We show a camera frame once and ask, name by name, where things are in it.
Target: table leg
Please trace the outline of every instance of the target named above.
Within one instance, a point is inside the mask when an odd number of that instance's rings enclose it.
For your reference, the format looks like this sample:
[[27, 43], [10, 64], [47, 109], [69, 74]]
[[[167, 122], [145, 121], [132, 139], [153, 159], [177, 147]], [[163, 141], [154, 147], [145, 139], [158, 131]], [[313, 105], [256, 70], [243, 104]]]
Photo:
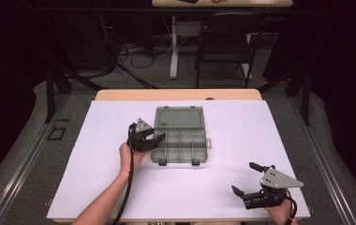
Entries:
[[171, 68], [170, 68], [170, 79], [177, 78], [178, 70], [178, 49], [177, 49], [177, 22], [176, 17], [172, 16], [172, 56], [171, 56]]
[[[246, 38], [247, 38], [247, 42], [249, 43], [250, 39], [251, 39], [251, 34], [246, 35]], [[248, 71], [248, 64], [242, 64], [242, 70], [243, 70], [243, 74], [246, 77], [247, 71]]]

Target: clear plastic organizer box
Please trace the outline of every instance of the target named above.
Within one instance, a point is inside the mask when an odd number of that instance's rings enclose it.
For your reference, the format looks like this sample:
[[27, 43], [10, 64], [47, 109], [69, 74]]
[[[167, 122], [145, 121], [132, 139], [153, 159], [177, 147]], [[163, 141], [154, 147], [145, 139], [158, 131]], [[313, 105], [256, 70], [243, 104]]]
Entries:
[[207, 160], [202, 107], [157, 107], [154, 136], [166, 133], [165, 139], [152, 151], [154, 163], [192, 163], [200, 165]]

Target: silver metal bracket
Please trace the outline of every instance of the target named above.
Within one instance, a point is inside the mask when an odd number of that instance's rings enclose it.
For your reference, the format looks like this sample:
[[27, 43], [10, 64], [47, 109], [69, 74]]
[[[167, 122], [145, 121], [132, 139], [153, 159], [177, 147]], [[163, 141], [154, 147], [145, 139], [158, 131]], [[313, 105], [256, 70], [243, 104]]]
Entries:
[[301, 188], [304, 183], [298, 181], [274, 168], [268, 171], [260, 179], [260, 184], [270, 188]]
[[137, 121], [137, 127], [135, 129], [135, 132], [139, 133], [139, 132], [143, 132], [147, 129], [151, 129], [152, 127], [150, 125], [148, 125], [145, 121], [143, 121], [142, 119], [138, 118]]

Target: human hand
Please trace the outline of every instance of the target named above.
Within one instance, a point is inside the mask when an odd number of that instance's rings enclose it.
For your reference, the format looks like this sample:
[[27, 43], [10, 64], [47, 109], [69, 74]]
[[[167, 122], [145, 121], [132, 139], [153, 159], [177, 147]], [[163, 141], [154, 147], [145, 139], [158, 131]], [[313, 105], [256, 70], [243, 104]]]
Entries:
[[[265, 210], [277, 225], [285, 225], [291, 213], [291, 201], [285, 199], [280, 205], [275, 207], [265, 207]], [[298, 225], [298, 222], [293, 220], [291, 225]]]
[[[120, 174], [128, 174], [130, 171], [131, 164], [131, 152], [129, 146], [126, 142], [122, 143], [119, 148], [120, 151]], [[134, 152], [134, 171], [136, 171], [141, 163], [143, 158], [151, 151], [146, 152]]]

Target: dark background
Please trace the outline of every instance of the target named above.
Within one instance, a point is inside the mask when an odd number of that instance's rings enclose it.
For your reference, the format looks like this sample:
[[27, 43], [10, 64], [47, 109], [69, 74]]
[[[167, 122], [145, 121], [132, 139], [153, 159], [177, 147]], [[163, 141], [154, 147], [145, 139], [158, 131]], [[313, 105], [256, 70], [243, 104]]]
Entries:
[[[150, 7], [150, 2], [115, 1], [114, 4], [116, 7], [146, 8]], [[47, 3], [54, 4], [55, 1], [41, 2]], [[99, 7], [89, 3], [93, 2], [82, 0], [75, 4]], [[264, 76], [273, 79], [287, 73], [318, 48], [312, 69], [312, 91], [324, 100], [335, 148], [356, 179], [356, 1], [297, 0], [295, 6], [298, 9], [328, 9], [332, 18], [327, 22], [287, 20]], [[62, 39], [67, 44], [81, 46], [85, 39], [93, 40], [86, 49], [76, 48], [78, 53], [83, 51], [88, 57], [72, 60], [70, 54], [77, 53], [66, 51], [66, 46], [58, 41], [49, 24], [41, 18], [26, 17], [12, 1], [0, 0], [0, 163], [29, 119], [36, 101], [33, 88], [45, 80], [50, 68], [50, 55], [75, 69], [104, 69], [113, 65], [113, 59], [108, 57], [108, 47], [100, 41], [104, 37], [102, 29], [95, 26], [95, 18], [78, 20], [85, 22], [65, 21], [61, 24], [56, 18], [53, 24], [54, 27], [61, 26], [60, 29], [65, 27]], [[127, 38], [142, 41], [145, 46], [152, 45], [149, 31], [157, 30], [157, 18], [125, 17], [116, 20], [120, 21]], [[148, 31], [143, 40], [137, 36], [141, 32], [139, 27]], [[320, 36], [328, 41], [322, 48], [314, 45], [314, 40]], [[41, 37], [41, 46], [35, 37]]]

